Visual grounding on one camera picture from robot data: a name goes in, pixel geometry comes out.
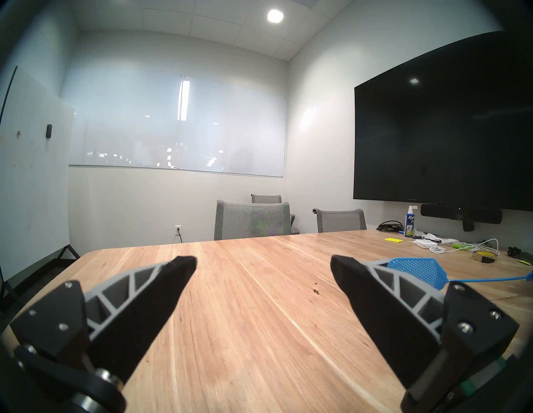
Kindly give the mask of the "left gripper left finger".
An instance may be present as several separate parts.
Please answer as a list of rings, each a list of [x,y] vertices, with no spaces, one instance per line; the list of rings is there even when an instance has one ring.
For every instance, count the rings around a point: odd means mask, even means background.
[[[104,369],[126,383],[173,314],[197,259],[173,260],[117,274],[84,292],[65,281],[11,322],[14,355],[26,370],[65,385]]]

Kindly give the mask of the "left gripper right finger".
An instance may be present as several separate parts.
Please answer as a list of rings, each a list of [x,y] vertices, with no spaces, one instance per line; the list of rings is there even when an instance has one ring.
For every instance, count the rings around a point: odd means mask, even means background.
[[[463,402],[507,367],[519,323],[468,283],[446,292],[391,264],[333,255],[330,269],[406,392],[402,402]]]

